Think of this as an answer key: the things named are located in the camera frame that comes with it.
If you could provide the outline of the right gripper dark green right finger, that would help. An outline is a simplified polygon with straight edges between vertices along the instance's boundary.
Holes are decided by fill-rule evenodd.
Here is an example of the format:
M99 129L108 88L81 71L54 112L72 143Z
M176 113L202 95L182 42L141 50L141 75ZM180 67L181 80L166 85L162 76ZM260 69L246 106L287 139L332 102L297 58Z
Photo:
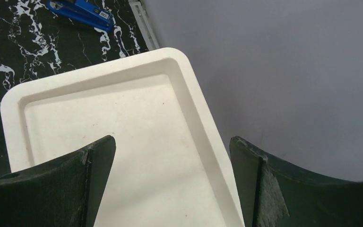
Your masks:
M231 138L230 158L247 227L363 227L363 181L321 175Z

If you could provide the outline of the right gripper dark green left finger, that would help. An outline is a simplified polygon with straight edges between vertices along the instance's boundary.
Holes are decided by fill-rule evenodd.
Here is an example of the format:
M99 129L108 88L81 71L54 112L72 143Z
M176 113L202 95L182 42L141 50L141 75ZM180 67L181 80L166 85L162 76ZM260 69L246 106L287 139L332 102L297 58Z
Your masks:
M0 177L0 227L92 227L115 151L115 139L107 135Z

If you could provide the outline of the white drawer organizer box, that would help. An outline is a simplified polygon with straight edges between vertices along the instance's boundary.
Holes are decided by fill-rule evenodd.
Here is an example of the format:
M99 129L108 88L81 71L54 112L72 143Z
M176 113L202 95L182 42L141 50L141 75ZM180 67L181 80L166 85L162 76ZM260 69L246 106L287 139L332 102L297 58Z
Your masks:
M12 171L115 138L97 227L244 225L229 156L177 49L19 84L0 114Z

